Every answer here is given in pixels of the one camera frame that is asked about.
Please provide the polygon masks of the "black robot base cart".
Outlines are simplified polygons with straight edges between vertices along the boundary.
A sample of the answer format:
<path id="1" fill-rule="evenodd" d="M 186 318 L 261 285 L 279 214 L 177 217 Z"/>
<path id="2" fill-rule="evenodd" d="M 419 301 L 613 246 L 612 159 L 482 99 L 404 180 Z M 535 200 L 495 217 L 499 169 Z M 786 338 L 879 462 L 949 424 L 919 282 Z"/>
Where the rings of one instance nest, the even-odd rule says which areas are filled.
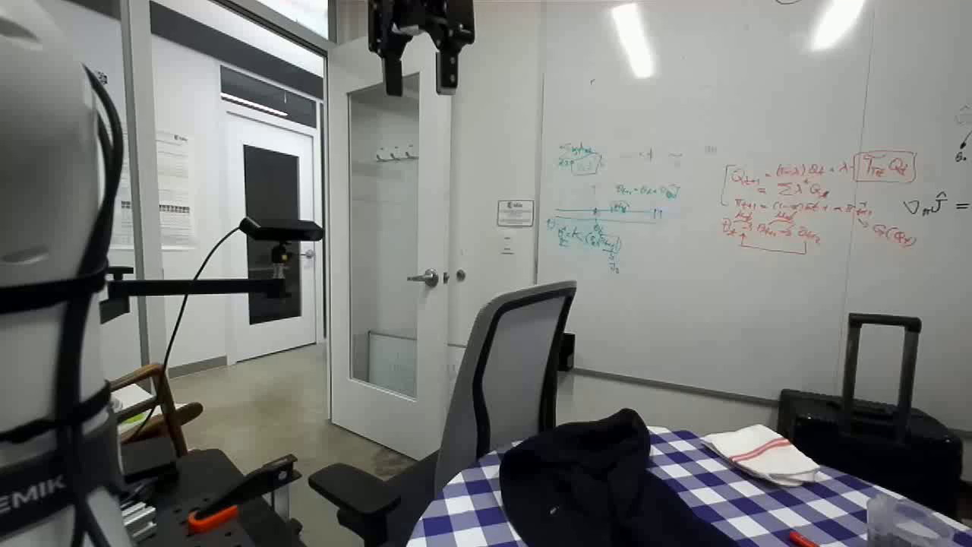
<path id="1" fill-rule="evenodd" d="M 135 547 L 304 547 L 290 514 L 295 457 L 240 471 L 222 450 L 194 450 L 130 487 Z"/>

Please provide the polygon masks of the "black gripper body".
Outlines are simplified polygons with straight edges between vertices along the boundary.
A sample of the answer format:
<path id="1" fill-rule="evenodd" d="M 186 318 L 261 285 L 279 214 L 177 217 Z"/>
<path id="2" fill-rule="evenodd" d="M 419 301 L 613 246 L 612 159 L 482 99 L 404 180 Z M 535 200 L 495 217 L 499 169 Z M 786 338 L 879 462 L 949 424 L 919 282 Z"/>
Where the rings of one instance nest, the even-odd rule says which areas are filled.
<path id="1" fill-rule="evenodd" d="M 475 0 L 368 0 L 368 41 L 383 50 L 392 36 L 428 35 L 461 50 L 475 41 Z"/>

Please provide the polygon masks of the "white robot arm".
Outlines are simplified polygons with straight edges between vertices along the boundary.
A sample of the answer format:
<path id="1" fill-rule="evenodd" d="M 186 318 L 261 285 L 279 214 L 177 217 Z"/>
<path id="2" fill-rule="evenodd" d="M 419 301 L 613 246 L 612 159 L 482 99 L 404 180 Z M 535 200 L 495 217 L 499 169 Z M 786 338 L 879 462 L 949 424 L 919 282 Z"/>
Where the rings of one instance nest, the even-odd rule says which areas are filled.
<path id="1" fill-rule="evenodd" d="M 126 126 L 42 0 L 0 0 L 0 545 L 135 547 L 90 324 L 104 295 L 275 295 L 113 276 Z"/>

